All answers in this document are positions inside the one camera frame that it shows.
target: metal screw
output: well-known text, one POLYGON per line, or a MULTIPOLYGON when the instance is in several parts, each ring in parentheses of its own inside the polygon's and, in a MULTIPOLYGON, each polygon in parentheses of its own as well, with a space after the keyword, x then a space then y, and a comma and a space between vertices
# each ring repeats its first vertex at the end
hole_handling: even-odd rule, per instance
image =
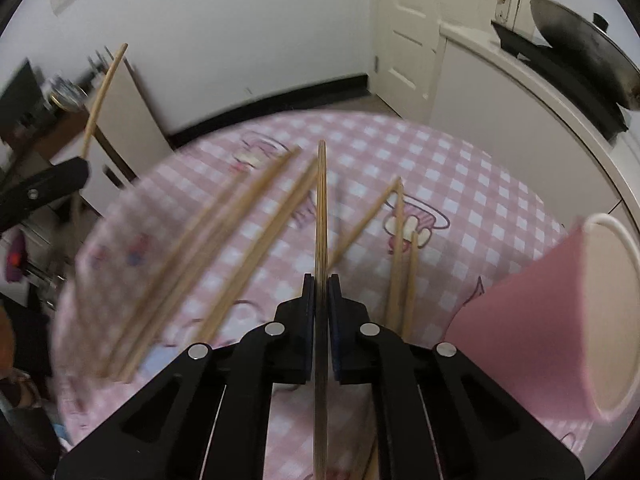
POLYGON ((206 345, 198 343, 189 348, 187 353, 191 359, 202 359, 209 353, 209 349, 206 345))
POLYGON ((284 332, 284 325, 282 323, 274 321, 273 323, 269 323, 266 327, 264 327, 264 331, 269 335, 280 335, 284 332))
POLYGON ((436 352, 442 357, 453 357, 458 349, 451 343, 440 343, 436 346, 436 352))
POLYGON ((375 336, 380 333, 380 327, 375 323, 365 323, 360 326, 360 333, 362 335, 375 336))

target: black baseboard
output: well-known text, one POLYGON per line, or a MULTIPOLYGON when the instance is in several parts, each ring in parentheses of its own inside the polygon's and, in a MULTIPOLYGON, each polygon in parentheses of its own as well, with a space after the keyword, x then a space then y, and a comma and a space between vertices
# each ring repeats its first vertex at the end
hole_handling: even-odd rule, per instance
POLYGON ((368 79, 366 74, 355 75, 265 97, 204 119, 170 135, 168 140, 174 148, 180 148, 199 136, 250 119, 287 110, 308 110, 346 99, 363 97, 369 94, 367 91, 368 79))

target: white cabinet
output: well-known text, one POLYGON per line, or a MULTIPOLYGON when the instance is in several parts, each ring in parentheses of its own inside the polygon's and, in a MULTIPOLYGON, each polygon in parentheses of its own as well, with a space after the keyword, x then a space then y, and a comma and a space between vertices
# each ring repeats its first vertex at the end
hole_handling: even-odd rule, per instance
MULTIPOLYGON (((78 137, 58 153, 52 163, 58 164, 78 156, 81 146, 82 137, 78 137)), ((89 146, 87 162, 89 163, 89 180, 80 191, 80 196, 100 215, 104 216, 120 191, 130 187, 131 184, 95 139, 89 146)))
POLYGON ((173 153, 140 95, 126 62, 120 63, 113 76, 97 125, 137 176, 148 173, 173 153))
POLYGON ((447 41, 429 126, 485 150, 565 226, 609 212, 620 195, 581 140, 531 92, 447 41))

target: table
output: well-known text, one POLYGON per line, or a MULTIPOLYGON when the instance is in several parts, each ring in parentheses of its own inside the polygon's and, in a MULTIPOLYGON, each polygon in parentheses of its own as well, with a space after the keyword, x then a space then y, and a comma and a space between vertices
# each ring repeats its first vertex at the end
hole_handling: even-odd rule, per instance
MULTIPOLYGON (((564 234, 525 184, 468 142, 426 126, 359 112, 277 114, 210 134, 170 156, 122 193, 84 243, 77 259, 80 300, 63 291, 52 334, 60 413, 74 443, 114 412, 168 364, 195 334, 225 278, 242 260, 297 176, 326 139, 329 247, 358 222, 395 175, 406 193, 407 231, 418 232, 417 302, 410 342, 432 346, 460 304, 542 256, 564 234), (255 205, 166 327, 131 384, 81 372, 106 354, 136 295, 159 268, 186 223, 230 179, 233 168, 256 171, 299 145, 297 157, 255 205), (87 327, 80 329, 78 313, 87 327)), ((345 297, 363 302, 375 318, 390 275, 393 197, 338 265, 345 297)), ((209 343, 235 342, 271 320, 276 306, 296 297, 314 268, 315 205, 311 193, 271 248, 222 329, 209 343)), ((367 388, 329 385, 332 478, 346 478, 365 418, 367 388)), ((579 453, 591 423, 543 420, 579 453)), ((312 387, 276 386, 264 477, 312 474, 312 387)))

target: white wall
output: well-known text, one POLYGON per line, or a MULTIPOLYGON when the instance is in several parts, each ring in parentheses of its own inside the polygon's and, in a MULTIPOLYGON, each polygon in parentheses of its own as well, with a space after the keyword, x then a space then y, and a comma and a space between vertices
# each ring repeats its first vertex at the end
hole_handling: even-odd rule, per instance
POLYGON ((88 54, 127 42, 154 115, 174 132, 252 98, 366 72, 369 29, 369 0, 76 0, 59 16, 49 0, 24 0, 0 37, 0 88, 25 57, 45 76, 73 78, 88 54))
MULTIPOLYGON (((607 34, 624 51, 624 53, 640 66, 640 38, 617 0, 555 0, 569 7, 585 19, 592 21, 597 12, 609 22, 607 34)), ((630 115, 629 134, 623 134, 630 148, 640 158, 640 112, 628 112, 630 115)))

